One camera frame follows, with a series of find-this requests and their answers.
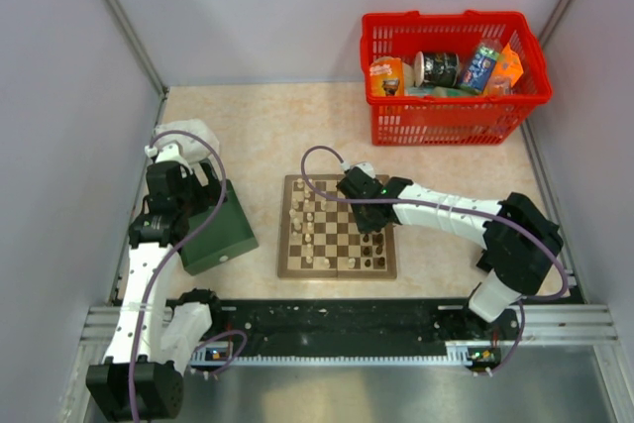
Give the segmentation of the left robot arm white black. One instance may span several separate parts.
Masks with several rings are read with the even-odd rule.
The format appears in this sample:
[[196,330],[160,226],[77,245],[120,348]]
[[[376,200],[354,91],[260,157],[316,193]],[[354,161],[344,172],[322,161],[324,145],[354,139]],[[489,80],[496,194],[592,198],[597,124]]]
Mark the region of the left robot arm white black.
[[86,386],[109,422],[175,417],[185,369],[200,341],[224,331],[225,318],[205,302],[177,305],[164,320],[169,280],[180,250],[195,236],[191,217],[208,211],[213,196],[177,143],[149,146],[148,193],[129,227],[129,270],[118,322],[102,361],[89,367]]

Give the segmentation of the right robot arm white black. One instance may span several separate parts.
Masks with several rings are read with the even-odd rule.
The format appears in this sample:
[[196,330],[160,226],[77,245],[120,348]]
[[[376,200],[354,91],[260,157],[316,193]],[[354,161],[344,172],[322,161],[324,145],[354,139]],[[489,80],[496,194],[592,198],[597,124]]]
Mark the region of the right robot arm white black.
[[441,193],[403,177],[381,182],[366,162],[348,168],[337,189],[351,204],[362,233],[378,232],[388,224],[422,226],[482,248],[476,266],[486,277],[462,316],[465,332],[477,340],[497,329],[506,307],[537,294],[563,247],[559,226],[521,193],[478,200]]

